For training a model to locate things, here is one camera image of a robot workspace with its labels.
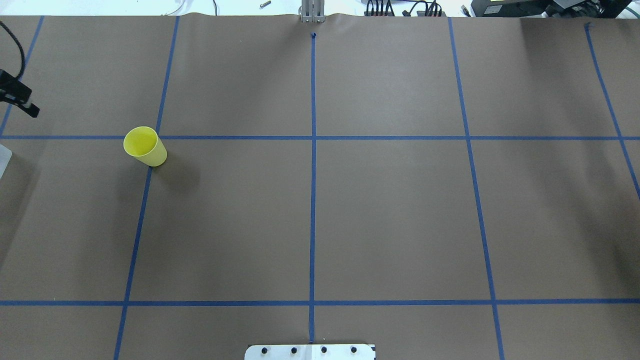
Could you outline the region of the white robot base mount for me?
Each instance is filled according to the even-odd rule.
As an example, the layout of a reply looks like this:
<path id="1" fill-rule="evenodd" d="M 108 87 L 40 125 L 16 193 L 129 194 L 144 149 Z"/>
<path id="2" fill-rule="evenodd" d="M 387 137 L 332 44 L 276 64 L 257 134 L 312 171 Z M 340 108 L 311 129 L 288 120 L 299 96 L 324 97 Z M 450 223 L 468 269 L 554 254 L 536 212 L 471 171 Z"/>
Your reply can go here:
<path id="1" fill-rule="evenodd" d="M 372 344 L 263 344 L 247 347 L 245 360 L 376 360 Z"/>

